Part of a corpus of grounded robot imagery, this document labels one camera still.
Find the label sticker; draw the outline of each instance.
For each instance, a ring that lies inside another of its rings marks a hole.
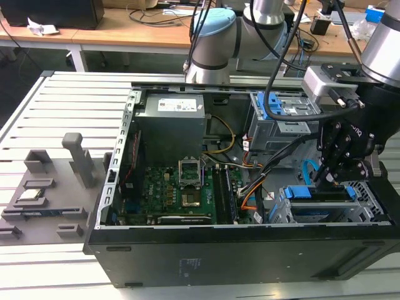
[[[23,216],[41,216],[40,212],[21,212]]]
[[[296,108],[284,108],[283,110],[285,113],[297,114]]]
[[[160,99],[158,111],[197,111],[196,99]]]
[[[258,212],[254,212],[254,220],[256,220],[256,222],[258,223],[258,224],[261,224],[261,221],[263,220],[262,219],[262,217],[258,214]]]
[[[274,192],[269,192],[267,193],[267,196],[264,198],[264,200],[274,200],[275,198]]]

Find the screw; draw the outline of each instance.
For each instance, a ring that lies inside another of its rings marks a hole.
[[[341,108],[345,108],[346,107],[346,103],[342,100],[342,98],[339,98],[337,100],[337,103],[340,105]]]

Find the blue box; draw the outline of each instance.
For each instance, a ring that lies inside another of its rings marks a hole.
[[[368,22],[379,23],[385,13],[384,9],[378,9],[376,6],[369,5],[365,10],[367,13],[366,20]]]

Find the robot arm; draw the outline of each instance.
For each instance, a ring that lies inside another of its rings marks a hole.
[[[362,66],[323,64],[310,67],[303,88],[310,99],[330,96],[342,107],[357,101],[355,114],[319,125],[321,167],[314,181],[385,176],[378,154],[400,129],[400,1],[392,0],[361,56]]]
[[[283,47],[287,32],[282,6],[283,0],[256,0],[253,9],[258,27],[277,52]],[[210,9],[193,51],[186,82],[229,84],[229,58],[264,59],[269,53],[254,29],[249,7],[243,17],[236,17],[229,9]]]

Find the power supply label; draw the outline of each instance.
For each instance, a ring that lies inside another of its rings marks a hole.
[[[188,111],[196,112],[196,99],[160,99],[158,111]]]

